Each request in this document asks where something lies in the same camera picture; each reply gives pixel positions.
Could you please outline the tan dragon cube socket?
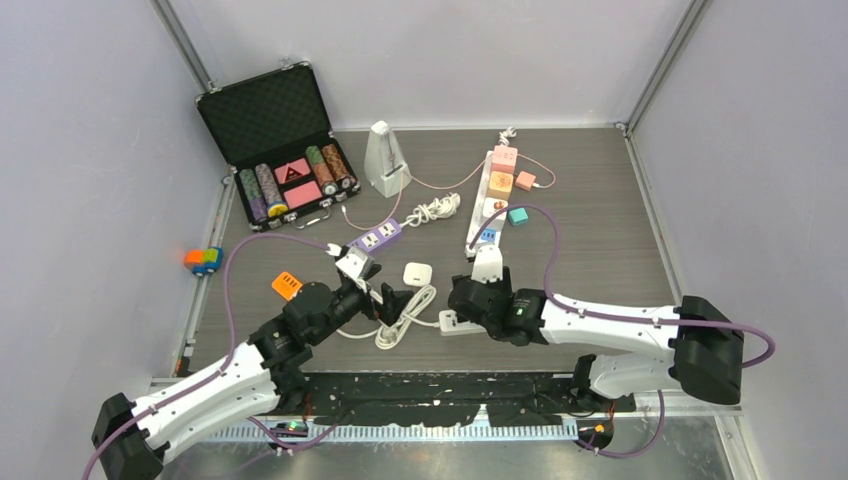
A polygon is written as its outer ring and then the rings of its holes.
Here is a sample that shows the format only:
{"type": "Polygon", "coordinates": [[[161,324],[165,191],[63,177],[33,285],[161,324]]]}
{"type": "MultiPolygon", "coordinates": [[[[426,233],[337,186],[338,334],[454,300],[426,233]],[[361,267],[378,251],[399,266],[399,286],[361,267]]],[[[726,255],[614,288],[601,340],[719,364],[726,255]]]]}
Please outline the tan dragon cube socket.
{"type": "Polygon", "coordinates": [[[510,173],[493,171],[490,173],[487,196],[507,201],[513,189],[514,176],[510,173]]]}

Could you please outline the purple power strip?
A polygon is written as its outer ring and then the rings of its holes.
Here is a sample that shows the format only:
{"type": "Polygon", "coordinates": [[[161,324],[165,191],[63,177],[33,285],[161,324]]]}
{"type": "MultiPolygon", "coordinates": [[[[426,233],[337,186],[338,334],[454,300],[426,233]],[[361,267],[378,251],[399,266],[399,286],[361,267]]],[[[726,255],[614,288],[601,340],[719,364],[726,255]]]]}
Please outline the purple power strip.
{"type": "Polygon", "coordinates": [[[389,219],[377,227],[361,234],[347,244],[365,251],[369,256],[375,256],[393,245],[402,235],[403,227],[394,219],[389,219]]]}

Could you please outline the white cube socket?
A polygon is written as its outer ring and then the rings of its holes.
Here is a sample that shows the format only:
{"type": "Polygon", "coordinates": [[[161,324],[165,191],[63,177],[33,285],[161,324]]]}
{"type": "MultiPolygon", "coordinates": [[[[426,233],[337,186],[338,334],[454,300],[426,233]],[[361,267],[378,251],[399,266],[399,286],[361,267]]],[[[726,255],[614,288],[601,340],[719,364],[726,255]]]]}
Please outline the white cube socket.
{"type": "MultiPolygon", "coordinates": [[[[483,202],[483,210],[481,214],[481,220],[485,222],[490,217],[492,217],[497,211],[506,208],[509,202],[507,200],[493,198],[493,197],[485,197],[483,202]]],[[[496,216],[494,220],[492,220],[487,228],[493,229],[495,231],[501,231],[506,222],[506,213],[501,213],[496,216]]]]}

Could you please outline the pink cube socket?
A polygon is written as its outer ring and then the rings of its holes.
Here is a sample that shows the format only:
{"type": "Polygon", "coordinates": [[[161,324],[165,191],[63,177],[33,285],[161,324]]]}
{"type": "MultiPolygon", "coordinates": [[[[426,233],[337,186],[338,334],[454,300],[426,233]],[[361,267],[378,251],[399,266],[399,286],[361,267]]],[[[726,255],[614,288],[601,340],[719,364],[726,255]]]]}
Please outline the pink cube socket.
{"type": "Polygon", "coordinates": [[[516,147],[497,145],[493,149],[491,169],[495,172],[513,175],[516,168],[517,158],[518,149],[516,147]]]}

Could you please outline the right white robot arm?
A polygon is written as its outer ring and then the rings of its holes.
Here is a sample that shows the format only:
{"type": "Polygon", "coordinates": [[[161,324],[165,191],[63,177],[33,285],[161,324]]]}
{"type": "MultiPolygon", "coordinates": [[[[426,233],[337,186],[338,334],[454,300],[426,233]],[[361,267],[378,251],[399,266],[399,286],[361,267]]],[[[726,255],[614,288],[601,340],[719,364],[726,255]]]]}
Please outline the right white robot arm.
{"type": "Polygon", "coordinates": [[[540,289],[515,290],[505,271],[502,279],[488,283],[454,276],[448,306],[460,320],[514,346],[610,349],[608,355],[583,355],[575,365],[570,392],[584,410],[662,389],[680,389],[719,405],[741,399],[744,334],[698,296],[654,308],[587,303],[540,289]]]}

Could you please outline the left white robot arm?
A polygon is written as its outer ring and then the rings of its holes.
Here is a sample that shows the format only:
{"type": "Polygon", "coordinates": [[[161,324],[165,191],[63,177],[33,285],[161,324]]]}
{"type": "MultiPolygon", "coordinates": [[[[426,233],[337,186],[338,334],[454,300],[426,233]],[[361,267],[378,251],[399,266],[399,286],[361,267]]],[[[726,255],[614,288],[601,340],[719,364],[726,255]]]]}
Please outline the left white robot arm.
{"type": "Polygon", "coordinates": [[[413,297],[387,283],[373,290],[369,265],[362,277],[340,277],[331,289],[302,285],[281,314],[264,323],[221,361],[158,392],[130,400],[118,393],[101,406],[92,443],[109,479],[154,479],[188,447],[221,427],[278,409],[298,412],[308,384],[301,366],[312,349],[355,316],[391,325],[413,297]]]}

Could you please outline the white adapter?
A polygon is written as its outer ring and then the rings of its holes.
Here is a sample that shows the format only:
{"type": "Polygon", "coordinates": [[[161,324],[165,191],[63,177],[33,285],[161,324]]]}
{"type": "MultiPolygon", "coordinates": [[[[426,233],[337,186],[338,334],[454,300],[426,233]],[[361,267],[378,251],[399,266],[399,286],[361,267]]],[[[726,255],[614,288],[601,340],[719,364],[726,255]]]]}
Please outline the white adapter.
{"type": "Polygon", "coordinates": [[[409,262],[405,265],[402,280],[405,285],[425,287],[431,284],[433,268],[431,265],[419,262],[409,262]]]}

